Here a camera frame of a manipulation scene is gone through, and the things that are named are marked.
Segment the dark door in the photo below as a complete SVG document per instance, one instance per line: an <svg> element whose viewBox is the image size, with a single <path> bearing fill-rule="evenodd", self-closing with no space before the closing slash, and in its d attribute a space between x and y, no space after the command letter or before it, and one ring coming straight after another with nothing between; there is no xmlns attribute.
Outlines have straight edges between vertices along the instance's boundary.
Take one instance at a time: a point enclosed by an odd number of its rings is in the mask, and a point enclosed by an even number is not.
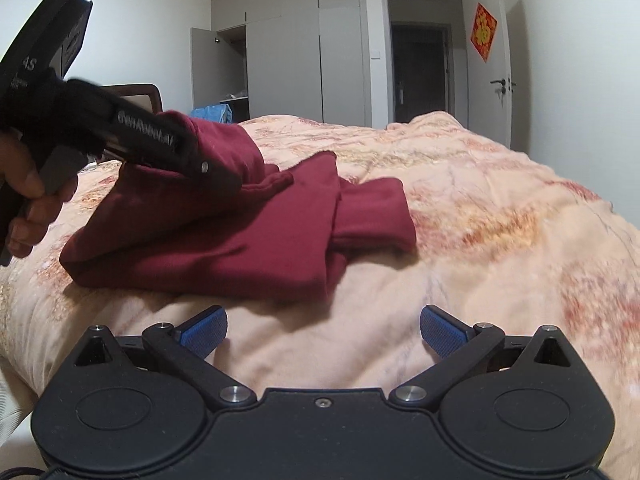
<svg viewBox="0 0 640 480"><path fill-rule="evenodd" d="M396 121L447 110L447 32L421 25L392 25Z"/></svg>

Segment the black cable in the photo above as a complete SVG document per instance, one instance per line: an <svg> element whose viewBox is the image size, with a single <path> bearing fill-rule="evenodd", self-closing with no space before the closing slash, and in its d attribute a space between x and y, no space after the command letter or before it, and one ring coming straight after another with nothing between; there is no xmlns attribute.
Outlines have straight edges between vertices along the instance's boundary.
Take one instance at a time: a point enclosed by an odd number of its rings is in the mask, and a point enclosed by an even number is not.
<svg viewBox="0 0 640 480"><path fill-rule="evenodd" d="M36 469L34 467L13 467L11 469L7 469L6 471L2 471L0 473L0 480L11 480L11 478L16 478L18 476L40 475L44 475L44 471L42 469Z"/></svg>

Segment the red cloth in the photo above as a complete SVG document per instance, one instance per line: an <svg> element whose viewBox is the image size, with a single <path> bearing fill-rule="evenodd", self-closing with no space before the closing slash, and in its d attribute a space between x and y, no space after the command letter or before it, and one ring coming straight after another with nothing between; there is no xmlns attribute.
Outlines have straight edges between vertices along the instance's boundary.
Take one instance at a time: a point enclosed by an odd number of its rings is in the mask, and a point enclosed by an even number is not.
<svg viewBox="0 0 640 480"><path fill-rule="evenodd" d="M198 137L205 157L242 177L240 193L220 200L180 174L123 164L60 254L79 285L325 300L353 250L415 247L398 179L351 184L338 177L332 152L279 171L240 126L165 115Z"/></svg>

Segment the wooden headboard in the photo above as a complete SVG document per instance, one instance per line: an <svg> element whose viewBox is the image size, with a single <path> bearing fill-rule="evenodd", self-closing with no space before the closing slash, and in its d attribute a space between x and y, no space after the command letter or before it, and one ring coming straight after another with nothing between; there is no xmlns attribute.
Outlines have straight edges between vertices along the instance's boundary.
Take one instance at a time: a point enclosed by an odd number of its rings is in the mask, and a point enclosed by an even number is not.
<svg viewBox="0 0 640 480"><path fill-rule="evenodd" d="M124 97L127 101L157 114L162 111L162 99L156 85L132 84L103 86L105 90Z"/></svg>

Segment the floral bedspread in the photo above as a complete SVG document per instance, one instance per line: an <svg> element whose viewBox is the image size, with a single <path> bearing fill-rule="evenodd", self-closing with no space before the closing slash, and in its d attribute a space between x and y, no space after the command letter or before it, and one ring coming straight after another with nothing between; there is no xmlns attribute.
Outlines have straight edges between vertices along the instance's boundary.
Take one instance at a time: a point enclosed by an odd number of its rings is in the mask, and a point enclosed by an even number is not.
<svg viewBox="0 0 640 480"><path fill-rule="evenodd" d="M418 329L421 308L434 303L467 324L490 321L509 334L560 326L616 413L604 471L640 479L640 241L611 204L444 112L385 130L291 116L243 126L281 168L332 150L353 182L400 178L418 253L359 258L327 304L84 289L58 255L116 180L118 163L108 162L81 175L75 199L32 256L0 271L0 353L34 391L89 324L137 334L218 303L229 332L209 360L258 392L388 392L434 362Z"/></svg>

